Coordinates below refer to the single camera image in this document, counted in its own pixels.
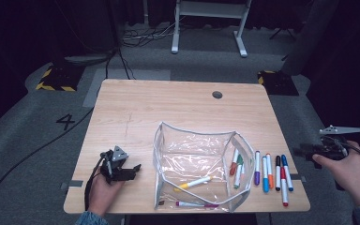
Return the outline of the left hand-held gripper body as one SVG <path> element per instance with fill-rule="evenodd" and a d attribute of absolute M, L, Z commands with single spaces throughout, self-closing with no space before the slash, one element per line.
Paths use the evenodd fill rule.
<path fill-rule="evenodd" d="M 119 146 L 101 153 L 103 159 L 100 173 L 105 177 L 108 184 L 112 181 L 126 181 L 128 179 L 128 169 L 122 166 L 128 159 L 128 154 Z"/>

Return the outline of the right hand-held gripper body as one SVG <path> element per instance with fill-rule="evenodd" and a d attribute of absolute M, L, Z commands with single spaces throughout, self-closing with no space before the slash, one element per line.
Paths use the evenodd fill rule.
<path fill-rule="evenodd" d="M 319 130 L 321 145 L 314 145 L 312 153 L 330 158 L 342 160 L 349 155 L 351 146 L 346 141 L 345 134 L 360 133 L 360 127 L 339 127 L 330 125 Z"/>

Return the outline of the dark blue capped marker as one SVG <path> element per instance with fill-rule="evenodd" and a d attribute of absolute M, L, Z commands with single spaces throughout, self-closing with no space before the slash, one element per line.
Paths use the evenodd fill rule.
<path fill-rule="evenodd" d="M 284 172 L 285 172 L 285 175 L 286 175 L 286 181 L 287 181 L 288 190 L 289 191 L 294 191 L 293 181 L 292 181 L 289 166 L 288 166 L 288 160 L 287 160 L 285 155 L 281 155 L 281 160 L 282 160 L 282 165 L 283 165 Z"/>

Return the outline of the black capped marker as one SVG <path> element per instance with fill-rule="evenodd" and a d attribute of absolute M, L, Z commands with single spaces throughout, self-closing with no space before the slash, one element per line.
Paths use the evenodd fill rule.
<path fill-rule="evenodd" d="M 280 191 L 280 156 L 276 156 L 276 191 Z"/>

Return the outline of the red capped marker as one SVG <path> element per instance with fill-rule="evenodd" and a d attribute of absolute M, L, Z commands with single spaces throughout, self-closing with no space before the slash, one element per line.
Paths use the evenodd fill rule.
<path fill-rule="evenodd" d="M 287 192 L 287 180 L 286 173 L 284 168 L 280 168 L 280 185 L 281 185 L 281 196 L 282 196 L 282 205 L 287 207 L 289 205 L 288 201 L 288 192 Z"/>

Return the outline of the orange capped marker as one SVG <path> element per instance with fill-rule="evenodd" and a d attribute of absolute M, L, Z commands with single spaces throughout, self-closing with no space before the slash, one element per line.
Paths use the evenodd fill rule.
<path fill-rule="evenodd" d="M 273 176 L 273 172 L 272 172 L 271 155 L 269 153 L 267 153 L 265 156 L 266 156 L 266 164 L 267 164 L 268 184 L 269 184 L 269 188 L 272 189 L 272 188 L 274 188 L 274 176 Z"/>

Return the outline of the light blue capped marker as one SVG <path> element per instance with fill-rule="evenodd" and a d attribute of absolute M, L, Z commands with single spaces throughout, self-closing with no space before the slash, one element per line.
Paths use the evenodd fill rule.
<path fill-rule="evenodd" d="M 264 193 L 269 192 L 268 166 L 266 156 L 262 157 L 262 190 Z"/>

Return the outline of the purple capped marker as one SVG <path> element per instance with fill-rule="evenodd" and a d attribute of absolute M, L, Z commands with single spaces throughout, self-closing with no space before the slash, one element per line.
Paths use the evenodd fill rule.
<path fill-rule="evenodd" d="M 254 172 L 254 185 L 258 186 L 260 184 L 260 151 L 255 152 L 255 172 Z"/>

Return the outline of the clear plastic pouch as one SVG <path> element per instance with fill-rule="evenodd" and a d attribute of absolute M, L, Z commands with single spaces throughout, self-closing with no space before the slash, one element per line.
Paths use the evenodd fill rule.
<path fill-rule="evenodd" d="M 245 164 L 239 189 L 230 175 L 233 152 L 238 149 Z M 198 133 L 161 123 L 154 138 L 156 168 L 155 208 L 160 211 L 234 212 L 247 199 L 255 172 L 254 150 L 236 131 Z M 212 180 L 174 191 L 181 184 L 212 176 Z M 218 204 L 217 208 L 178 207 L 175 202 Z"/>

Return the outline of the dark green capped marker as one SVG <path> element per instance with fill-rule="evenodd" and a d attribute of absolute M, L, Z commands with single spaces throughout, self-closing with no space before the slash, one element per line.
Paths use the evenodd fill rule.
<path fill-rule="evenodd" d="M 243 171 L 243 165 L 244 165 L 244 161 L 243 161 L 243 158 L 242 158 L 241 155 L 238 155 L 236 163 L 237 163 L 237 168 L 236 168 L 236 172 L 235 172 L 233 188 L 239 189 L 240 180 L 241 180 L 241 173 Z"/>

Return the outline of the person's left hand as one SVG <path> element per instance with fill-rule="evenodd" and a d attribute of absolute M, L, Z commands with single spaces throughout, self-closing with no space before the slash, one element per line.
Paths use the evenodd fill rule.
<path fill-rule="evenodd" d="M 103 175 L 97 175 L 91 186 L 88 211 L 103 217 L 111 208 L 124 184 L 124 181 L 108 184 Z"/>

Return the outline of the person's right hand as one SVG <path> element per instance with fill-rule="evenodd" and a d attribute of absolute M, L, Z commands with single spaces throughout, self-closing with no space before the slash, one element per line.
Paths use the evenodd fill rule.
<path fill-rule="evenodd" d="M 349 155 L 342 160 L 333 160 L 321 155 L 312 158 L 330 171 L 337 183 L 352 197 L 356 206 L 360 206 L 360 146 L 357 142 L 348 141 L 352 147 Z"/>

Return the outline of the grey flat stand base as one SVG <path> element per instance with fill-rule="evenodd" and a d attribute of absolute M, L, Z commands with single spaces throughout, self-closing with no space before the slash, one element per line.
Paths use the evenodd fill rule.
<path fill-rule="evenodd" d="M 112 57 L 111 54 L 87 54 L 67 56 L 65 60 L 73 66 L 88 67 L 107 62 Z"/>

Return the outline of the grey drape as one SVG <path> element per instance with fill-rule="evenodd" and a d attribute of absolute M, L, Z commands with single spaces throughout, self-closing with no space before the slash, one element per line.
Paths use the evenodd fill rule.
<path fill-rule="evenodd" d="M 314 0 L 307 22 L 280 71 L 289 76 L 299 75 L 313 54 L 327 25 L 332 19 L 339 0 Z"/>

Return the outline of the black tripod stand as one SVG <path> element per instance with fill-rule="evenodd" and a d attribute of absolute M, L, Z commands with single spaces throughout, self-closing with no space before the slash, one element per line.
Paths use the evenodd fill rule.
<path fill-rule="evenodd" d="M 293 34 L 293 31 L 287 28 L 279 28 L 273 35 L 271 35 L 269 39 L 274 39 L 281 32 L 285 32 L 291 37 L 292 40 L 296 40 L 296 36 Z"/>

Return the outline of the black yellow striped base plate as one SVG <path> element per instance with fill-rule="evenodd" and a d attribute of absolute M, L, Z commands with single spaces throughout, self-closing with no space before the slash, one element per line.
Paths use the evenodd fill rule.
<path fill-rule="evenodd" d="M 299 93 L 293 83 L 291 76 L 280 71 L 259 71 L 258 83 L 261 84 L 268 95 L 298 96 Z"/>
<path fill-rule="evenodd" d="M 57 67 L 50 65 L 37 84 L 37 90 L 75 92 L 85 67 Z"/>

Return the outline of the white metal table frame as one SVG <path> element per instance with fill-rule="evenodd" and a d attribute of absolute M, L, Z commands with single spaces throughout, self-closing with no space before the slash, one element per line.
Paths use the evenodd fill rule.
<path fill-rule="evenodd" d="M 193 2 L 189 0 L 176 0 L 174 10 L 174 31 L 172 37 L 171 52 L 179 52 L 180 38 L 180 17 L 197 16 L 224 19 L 239 19 L 238 29 L 233 31 L 233 36 L 238 47 L 241 57 L 248 56 L 247 49 L 244 45 L 242 35 L 248 18 L 252 0 L 246 0 L 244 4 L 212 3 L 212 2 Z"/>

